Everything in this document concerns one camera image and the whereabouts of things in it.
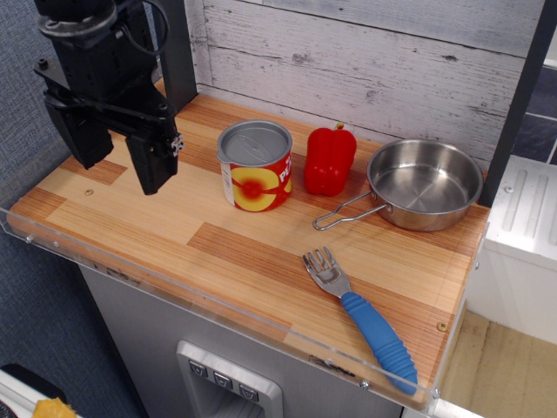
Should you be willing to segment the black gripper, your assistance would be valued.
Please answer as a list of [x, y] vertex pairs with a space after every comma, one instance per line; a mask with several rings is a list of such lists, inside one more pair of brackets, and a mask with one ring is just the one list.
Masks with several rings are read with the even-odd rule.
[[145, 195], [178, 173], [182, 139], [173, 106], [151, 74], [165, 40], [154, 42], [143, 8], [41, 8], [37, 27], [57, 54], [38, 60], [47, 112], [73, 157], [86, 169], [113, 150], [111, 131], [126, 136]]

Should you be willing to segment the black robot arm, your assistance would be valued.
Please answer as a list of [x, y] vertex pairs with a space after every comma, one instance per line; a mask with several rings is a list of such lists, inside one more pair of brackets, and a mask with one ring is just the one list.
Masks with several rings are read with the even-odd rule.
[[111, 133], [125, 137], [144, 194], [178, 172], [184, 144], [176, 110], [152, 73], [165, 41], [151, 38], [141, 1], [38, 1], [37, 27], [56, 58], [41, 58], [44, 104], [74, 158], [86, 169], [107, 157]]

